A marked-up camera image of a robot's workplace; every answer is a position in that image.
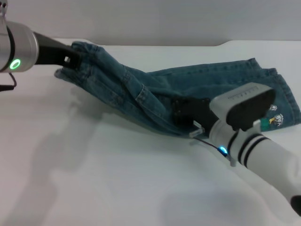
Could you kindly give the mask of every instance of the jeans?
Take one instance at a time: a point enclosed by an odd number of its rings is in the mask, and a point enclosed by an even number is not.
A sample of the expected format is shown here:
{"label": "jeans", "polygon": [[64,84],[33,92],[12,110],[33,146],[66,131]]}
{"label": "jeans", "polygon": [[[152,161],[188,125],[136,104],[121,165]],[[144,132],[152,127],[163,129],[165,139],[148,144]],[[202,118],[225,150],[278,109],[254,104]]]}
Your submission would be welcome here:
{"label": "jeans", "polygon": [[171,99],[210,98],[249,82],[265,84],[276,91],[276,100],[261,119],[263,131],[301,122],[294,96],[276,69],[262,69],[255,59],[194,65],[145,73],[117,62],[104,48],[75,42],[82,53],[78,70],[59,69],[55,76],[83,88],[104,103],[132,116],[160,132],[187,136],[191,129],[180,129],[172,118]]}

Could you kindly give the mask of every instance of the green led ring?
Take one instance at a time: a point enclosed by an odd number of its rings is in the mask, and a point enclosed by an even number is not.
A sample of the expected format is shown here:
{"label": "green led ring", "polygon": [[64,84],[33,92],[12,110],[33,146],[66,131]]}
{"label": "green led ring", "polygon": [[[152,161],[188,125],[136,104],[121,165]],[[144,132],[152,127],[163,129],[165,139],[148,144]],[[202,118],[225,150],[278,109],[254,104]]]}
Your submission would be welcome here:
{"label": "green led ring", "polygon": [[18,68],[20,66],[20,64],[21,64],[21,60],[16,59],[10,64],[9,68],[11,70],[14,70],[14,69]]}

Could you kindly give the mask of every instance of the white table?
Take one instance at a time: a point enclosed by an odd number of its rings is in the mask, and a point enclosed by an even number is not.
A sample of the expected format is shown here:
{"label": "white table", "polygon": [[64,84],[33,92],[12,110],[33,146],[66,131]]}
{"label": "white table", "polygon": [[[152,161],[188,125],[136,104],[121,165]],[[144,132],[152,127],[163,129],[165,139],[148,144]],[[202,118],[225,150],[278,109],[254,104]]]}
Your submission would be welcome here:
{"label": "white table", "polygon": [[[71,44],[73,40],[60,40]],[[105,49],[149,72],[255,57],[276,67],[301,106],[301,42]],[[72,84],[57,66],[16,74],[0,93],[2,226],[279,226],[292,210],[247,169],[216,151],[153,133]],[[1,74],[0,83],[10,82]],[[300,154],[301,126],[266,134]]]}

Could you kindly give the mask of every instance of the blue led light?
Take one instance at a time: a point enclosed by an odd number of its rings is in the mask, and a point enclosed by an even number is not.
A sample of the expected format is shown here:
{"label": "blue led light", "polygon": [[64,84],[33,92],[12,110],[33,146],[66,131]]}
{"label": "blue led light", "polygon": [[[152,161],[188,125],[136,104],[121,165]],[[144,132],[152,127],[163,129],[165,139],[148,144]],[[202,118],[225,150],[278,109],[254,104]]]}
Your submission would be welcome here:
{"label": "blue led light", "polygon": [[223,153],[228,154],[228,151],[227,151],[227,149],[226,149],[224,146],[220,146],[219,149],[220,149]]}

